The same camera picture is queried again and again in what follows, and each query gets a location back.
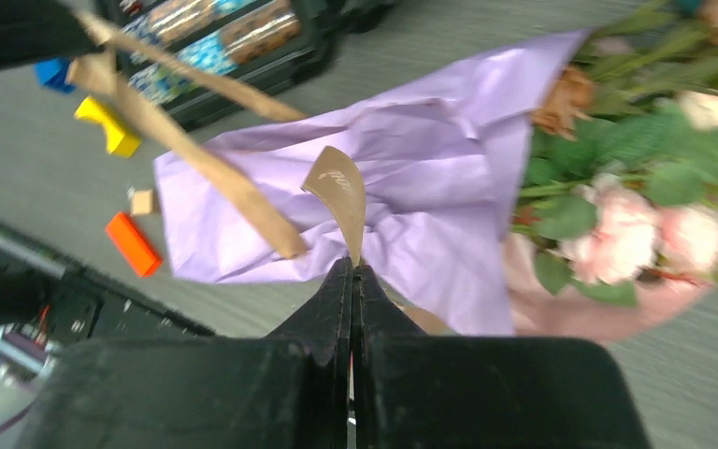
yellow toy block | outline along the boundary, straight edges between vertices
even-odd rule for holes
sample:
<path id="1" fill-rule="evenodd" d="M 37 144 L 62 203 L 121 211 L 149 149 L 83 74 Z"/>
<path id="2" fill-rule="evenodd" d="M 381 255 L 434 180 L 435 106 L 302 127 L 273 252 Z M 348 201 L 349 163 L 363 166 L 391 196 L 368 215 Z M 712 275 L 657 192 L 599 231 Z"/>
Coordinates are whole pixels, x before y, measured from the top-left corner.
<path id="1" fill-rule="evenodd" d="M 114 113 L 111 108 L 87 96 L 76 109 L 77 120 L 97 123 L 103 127 L 106 135 L 106 152 L 115 156 L 131 157 L 141 139 Z"/>

wooden cube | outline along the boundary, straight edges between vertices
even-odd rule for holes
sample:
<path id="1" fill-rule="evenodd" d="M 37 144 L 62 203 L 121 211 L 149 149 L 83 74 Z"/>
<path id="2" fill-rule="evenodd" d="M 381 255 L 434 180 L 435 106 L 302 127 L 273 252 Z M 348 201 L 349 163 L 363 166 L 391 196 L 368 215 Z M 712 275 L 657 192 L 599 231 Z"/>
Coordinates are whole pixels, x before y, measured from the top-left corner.
<path id="1" fill-rule="evenodd" d="M 131 215 L 149 215 L 158 211 L 154 190 L 139 190 L 131 195 Z"/>

lavender fabric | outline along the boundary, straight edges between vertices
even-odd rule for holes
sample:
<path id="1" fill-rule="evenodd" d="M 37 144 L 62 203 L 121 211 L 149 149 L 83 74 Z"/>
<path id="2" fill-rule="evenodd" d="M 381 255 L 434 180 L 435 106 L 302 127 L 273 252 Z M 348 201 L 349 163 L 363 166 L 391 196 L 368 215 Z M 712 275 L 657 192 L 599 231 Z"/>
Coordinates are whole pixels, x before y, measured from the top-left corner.
<path id="1" fill-rule="evenodd" d="M 176 276 L 206 283 L 323 276 L 348 250 L 328 209 L 301 190 L 332 145 L 362 171 L 363 256 L 415 305 L 468 335 L 512 335 L 501 241 L 528 155 L 527 112 L 586 37 L 535 38 L 448 65 L 345 109 L 226 132 L 205 147 L 244 170 L 309 245 L 284 260 L 176 155 L 155 161 Z"/>

gray tabletop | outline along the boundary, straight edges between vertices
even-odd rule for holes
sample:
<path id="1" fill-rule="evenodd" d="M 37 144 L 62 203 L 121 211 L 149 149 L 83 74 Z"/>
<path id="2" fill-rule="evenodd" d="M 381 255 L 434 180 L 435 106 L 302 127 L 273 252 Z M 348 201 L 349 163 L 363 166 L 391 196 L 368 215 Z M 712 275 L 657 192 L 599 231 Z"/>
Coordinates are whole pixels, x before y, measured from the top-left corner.
<path id="1" fill-rule="evenodd" d="M 379 29 L 348 36 L 328 73 L 280 99 L 310 114 L 342 108 L 478 51 L 612 21 L 638 3 L 404 0 Z M 173 279 L 168 268 L 138 279 L 104 226 L 127 208 L 129 187 L 152 187 L 151 160 L 164 149 L 146 141 L 129 160 L 107 156 L 100 129 L 73 119 L 83 97 L 39 88 L 31 68 L 0 73 L 0 220 L 231 336 L 263 335 L 314 292 L 316 282 L 197 285 Z M 194 135 L 206 140 L 262 122 L 239 113 Z M 160 218 L 139 221 L 164 248 Z M 718 448 L 718 296 L 612 351 L 656 447 Z"/>

